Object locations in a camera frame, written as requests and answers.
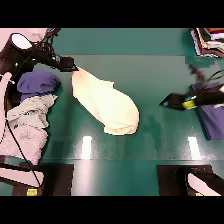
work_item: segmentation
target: purple cloth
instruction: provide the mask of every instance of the purple cloth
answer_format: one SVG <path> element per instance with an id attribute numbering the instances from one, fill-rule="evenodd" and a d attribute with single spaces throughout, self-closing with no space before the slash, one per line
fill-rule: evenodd
<path id="1" fill-rule="evenodd" d="M 214 87 L 219 83 L 213 83 L 208 87 Z M 193 84 L 193 90 L 200 89 L 200 84 Z M 199 114 L 203 121 L 205 130 L 210 140 L 224 138 L 224 107 L 214 108 L 214 105 L 205 105 L 198 107 Z"/>
<path id="2" fill-rule="evenodd" d="M 21 102 L 33 96 L 43 96 L 54 91 L 59 78 L 50 72 L 33 71 L 22 74 L 17 90 L 22 93 Z"/>

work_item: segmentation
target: gray cloth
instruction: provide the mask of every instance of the gray cloth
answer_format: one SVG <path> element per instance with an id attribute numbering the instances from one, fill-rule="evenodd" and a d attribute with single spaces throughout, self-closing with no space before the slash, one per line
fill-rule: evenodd
<path id="1" fill-rule="evenodd" d="M 57 96 L 49 94 L 25 99 L 19 106 L 8 111 L 7 118 L 10 126 L 13 128 L 21 125 L 35 128 L 48 127 L 46 115 L 56 98 Z"/>

